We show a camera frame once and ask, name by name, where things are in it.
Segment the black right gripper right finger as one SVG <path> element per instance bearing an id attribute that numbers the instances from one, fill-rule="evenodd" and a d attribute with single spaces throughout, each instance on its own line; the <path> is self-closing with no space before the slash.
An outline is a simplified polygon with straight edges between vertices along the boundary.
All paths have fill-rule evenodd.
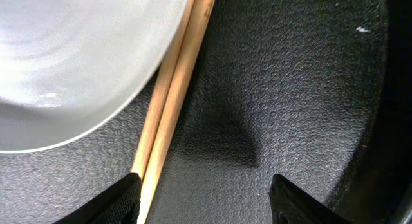
<path id="1" fill-rule="evenodd" d="M 272 178 L 269 197 L 275 224 L 350 223 L 280 174 Z"/>

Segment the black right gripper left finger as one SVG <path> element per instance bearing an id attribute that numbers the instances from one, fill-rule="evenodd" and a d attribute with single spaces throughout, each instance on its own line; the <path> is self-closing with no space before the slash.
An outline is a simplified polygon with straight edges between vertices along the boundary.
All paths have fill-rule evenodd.
<path id="1" fill-rule="evenodd" d="M 136 224 L 140 210 L 141 178 L 129 173 L 57 224 Z"/>

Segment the wooden chopstick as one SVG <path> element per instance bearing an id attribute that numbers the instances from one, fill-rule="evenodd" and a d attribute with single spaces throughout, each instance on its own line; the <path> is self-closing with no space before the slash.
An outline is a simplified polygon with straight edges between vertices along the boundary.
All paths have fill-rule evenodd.
<path id="1" fill-rule="evenodd" d="M 155 140 L 156 132 L 162 112 L 164 110 L 165 101 L 169 92 L 171 81 L 174 75 L 174 69 L 182 47 L 182 41 L 187 29 L 187 24 L 191 15 L 194 0 L 189 0 L 183 14 L 179 27 L 174 35 L 173 41 L 170 44 L 167 52 L 164 55 L 158 76 L 154 85 L 153 94 L 147 110 L 147 115 L 144 122 L 144 127 L 141 132 L 140 140 L 136 150 L 135 158 L 132 164 L 131 171 L 137 173 L 139 177 L 143 177 L 145 169 L 149 161 L 151 149 Z"/>
<path id="2" fill-rule="evenodd" d="M 148 217 L 214 3 L 215 0 L 194 0 L 164 110 L 142 177 L 137 224 L 144 224 Z"/>

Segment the pale green plate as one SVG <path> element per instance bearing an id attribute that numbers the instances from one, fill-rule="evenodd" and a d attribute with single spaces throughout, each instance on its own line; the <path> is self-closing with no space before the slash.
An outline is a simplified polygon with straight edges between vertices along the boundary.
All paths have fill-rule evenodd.
<path id="1" fill-rule="evenodd" d="M 1 0 L 1 152 L 82 138 L 160 65 L 189 0 Z"/>

